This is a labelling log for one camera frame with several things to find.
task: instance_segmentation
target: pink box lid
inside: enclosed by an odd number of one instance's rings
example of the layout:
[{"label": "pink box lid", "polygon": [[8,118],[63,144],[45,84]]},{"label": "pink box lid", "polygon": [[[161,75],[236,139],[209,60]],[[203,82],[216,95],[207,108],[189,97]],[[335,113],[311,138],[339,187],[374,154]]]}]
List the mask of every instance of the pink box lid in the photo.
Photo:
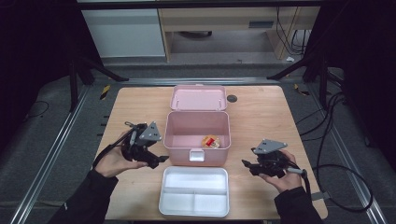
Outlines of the pink box lid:
[{"label": "pink box lid", "polygon": [[227,108],[223,86],[177,85],[174,87],[171,108],[173,110],[220,111]]}]

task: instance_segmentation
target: tabletop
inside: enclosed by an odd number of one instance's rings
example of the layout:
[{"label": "tabletop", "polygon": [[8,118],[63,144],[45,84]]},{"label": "tabletop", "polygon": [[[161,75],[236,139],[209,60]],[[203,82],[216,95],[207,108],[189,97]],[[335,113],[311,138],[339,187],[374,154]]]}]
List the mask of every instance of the tabletop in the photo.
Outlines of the tabletop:
[{"label": "tabletop", "polygon": [[[225,111],[230,117],[232,144],[228,158],[222,166],[229,177],[230,212],[226,217],[199,217],[200,219],[279,219],[274,198],[277,190],[261,178],[251,175],[241,160],[255,163],[251,152],[263,138],[287,143],[285,148],[305,169],[312,192],[318,192],[311,165],[282,89],[278,86],[227,86],[226,94],[235,95],[237,101],[228,103]],[[173,87],[133,87],[119,91],[108,120],[98,153],[114,143],[123,131],[129,130],[125,121],[132,123],[156,121],[160,134],[165,132],[167,115],[172,111],[170,101]],[[157,156],[167,155],[163,142],[149,148]],[[194,217],[164,216],[159,200],[164,170],[172,166],[167,160],[155,169],[144,167],[118,175],[110,200],[106,219],[118,220],[172,220]],[[319,215],[328,215],[323,200],[313,202]]]}]

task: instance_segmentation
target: hand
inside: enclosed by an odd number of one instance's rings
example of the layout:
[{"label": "hand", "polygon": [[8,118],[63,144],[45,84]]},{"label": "hand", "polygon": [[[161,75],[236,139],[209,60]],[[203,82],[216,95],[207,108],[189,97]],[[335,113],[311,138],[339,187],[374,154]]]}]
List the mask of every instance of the hand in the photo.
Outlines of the hand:
[{"label": "hand", "polygon": [[143,161],[125,160],[121,153],[121,147],[114,147],[98,162],[94,169],[104,177],[113,177],[126,170],[139,169],[144,166],[148,166],[148,164]]},{"label": "hand", "polygon": [[[280,150],[290,161],[296,162],[295,157],[290,154],[287,150]],[[295,173],[286,171],[286,174],[282,178],[271,177],[265,174],[259,174],[265,182],[273,185],[279,193],[287,189],[295,189],[302,185],[301,177]]]}]

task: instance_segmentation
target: box latch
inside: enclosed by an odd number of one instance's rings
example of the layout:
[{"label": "box latch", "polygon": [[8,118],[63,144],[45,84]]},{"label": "box latch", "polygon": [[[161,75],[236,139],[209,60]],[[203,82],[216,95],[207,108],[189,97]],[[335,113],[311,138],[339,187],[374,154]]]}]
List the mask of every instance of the box latch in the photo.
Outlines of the box latch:
[{"label": "box latch", "polygon": [[190,150],[190,161],[205,161],[205,152],[201,148]]}]

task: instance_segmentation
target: white panel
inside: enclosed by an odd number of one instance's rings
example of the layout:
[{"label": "white panel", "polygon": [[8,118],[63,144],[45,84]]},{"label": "white panel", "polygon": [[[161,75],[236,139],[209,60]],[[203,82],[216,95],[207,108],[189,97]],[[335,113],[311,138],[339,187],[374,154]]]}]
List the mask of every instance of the white panel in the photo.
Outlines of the white panel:
[{"label": "white panel", "polygon": [[[78,0],[110,2],[137,0]],[[163,57],[163,38],[156,9],[82,11],[102,58]]]}]

